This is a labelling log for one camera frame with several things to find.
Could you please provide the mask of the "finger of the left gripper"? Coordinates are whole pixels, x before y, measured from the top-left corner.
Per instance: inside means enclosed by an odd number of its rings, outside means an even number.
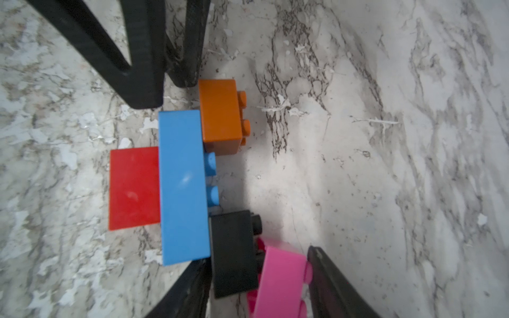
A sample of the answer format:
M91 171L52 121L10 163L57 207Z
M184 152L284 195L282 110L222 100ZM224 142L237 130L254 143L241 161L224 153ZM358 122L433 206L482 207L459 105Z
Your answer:
M103 79L134 109L163 104L164 1L121 1L128 62L84 1L31 1Z
M210 0L187 1L181 55L166 36L166 73L176 87L194 87L198 83L210 3Z

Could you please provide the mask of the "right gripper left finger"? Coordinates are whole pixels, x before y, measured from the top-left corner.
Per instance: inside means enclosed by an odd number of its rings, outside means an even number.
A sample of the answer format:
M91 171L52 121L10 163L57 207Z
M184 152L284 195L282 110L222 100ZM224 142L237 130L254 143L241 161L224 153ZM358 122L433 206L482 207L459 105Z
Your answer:
M205 317L211 283L210 259L192 261L146 317Z

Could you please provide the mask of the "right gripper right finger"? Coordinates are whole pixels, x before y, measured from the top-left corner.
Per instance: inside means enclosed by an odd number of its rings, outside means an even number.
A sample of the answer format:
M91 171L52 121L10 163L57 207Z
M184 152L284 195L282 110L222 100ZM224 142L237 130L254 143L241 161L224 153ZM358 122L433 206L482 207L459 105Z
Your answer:
M314 317L380 317L322 248L311 246L308 261L313 269L309 290Z

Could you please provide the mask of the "pink lego brick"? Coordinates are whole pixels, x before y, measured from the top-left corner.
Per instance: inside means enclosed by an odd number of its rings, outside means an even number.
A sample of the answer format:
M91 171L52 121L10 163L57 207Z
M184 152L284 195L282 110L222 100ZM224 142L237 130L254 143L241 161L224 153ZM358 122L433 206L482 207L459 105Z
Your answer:
M258 289L247 293L250 317L306 317L303 288L313 278L313 269L297 248L275 238L259 237L265 253Z

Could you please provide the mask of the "black lego brick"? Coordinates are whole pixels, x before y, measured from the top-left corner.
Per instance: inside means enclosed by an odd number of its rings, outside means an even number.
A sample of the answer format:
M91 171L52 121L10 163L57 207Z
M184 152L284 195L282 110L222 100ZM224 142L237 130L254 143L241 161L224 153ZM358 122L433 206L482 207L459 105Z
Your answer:
M255 246L261 217L249 210L209 217L212 284L217 299L258 288L261 257Z

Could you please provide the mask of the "orange lego brick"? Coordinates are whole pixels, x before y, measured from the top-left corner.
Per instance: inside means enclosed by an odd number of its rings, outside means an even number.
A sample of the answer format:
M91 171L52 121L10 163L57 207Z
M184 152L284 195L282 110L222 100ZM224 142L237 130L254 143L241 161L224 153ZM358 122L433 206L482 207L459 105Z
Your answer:
M237 90L234 79L200 79L198 90L205 151L237 154L251 134L250 121L243 116L247 94Z

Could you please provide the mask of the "blue lego brick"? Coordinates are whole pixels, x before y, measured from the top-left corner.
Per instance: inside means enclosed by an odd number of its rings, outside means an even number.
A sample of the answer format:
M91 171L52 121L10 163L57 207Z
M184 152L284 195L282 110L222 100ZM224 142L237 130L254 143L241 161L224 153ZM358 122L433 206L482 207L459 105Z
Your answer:
M160 222L163 265L211 255L209 207L219 205L216 155L204 150L198 110L159 113Z

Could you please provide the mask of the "red lego brick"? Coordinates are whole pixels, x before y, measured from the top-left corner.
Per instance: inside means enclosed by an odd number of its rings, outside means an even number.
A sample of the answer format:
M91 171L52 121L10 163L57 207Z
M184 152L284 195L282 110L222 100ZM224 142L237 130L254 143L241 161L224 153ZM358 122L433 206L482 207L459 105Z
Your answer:
M159 148L110 152L109 230L160 223Z

